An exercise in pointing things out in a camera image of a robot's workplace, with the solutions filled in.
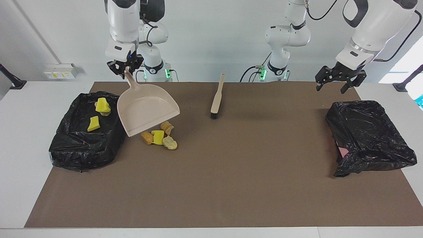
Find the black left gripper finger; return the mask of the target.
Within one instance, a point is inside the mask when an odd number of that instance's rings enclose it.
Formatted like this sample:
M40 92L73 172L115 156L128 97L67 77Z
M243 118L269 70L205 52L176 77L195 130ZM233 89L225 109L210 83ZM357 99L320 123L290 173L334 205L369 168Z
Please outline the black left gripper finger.
M332 69L327 66L323 66L315 75L315 81L317 83L317 91L320 91L326 83L333 82Z
M347 90L349 90L350 88L353 87L359 87L361 85L361 83L363 83L363 81L366 79L366 72L359 72L357 75L353 76L349 76L349 75L344 75L342 78L346 83L344 84L344 86L342 86L342 88L340 89L340 93L344 94L347 92Z

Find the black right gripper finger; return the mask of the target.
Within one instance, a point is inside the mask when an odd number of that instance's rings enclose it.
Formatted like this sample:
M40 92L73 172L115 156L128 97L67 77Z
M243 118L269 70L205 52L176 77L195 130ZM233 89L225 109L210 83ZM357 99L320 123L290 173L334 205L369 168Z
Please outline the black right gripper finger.
M116 75L123 75L123 62L109 61L107 62L108 68Z
M129 73L133 74L137 69L141 67L144 62L143 57L130 57L129 58Z

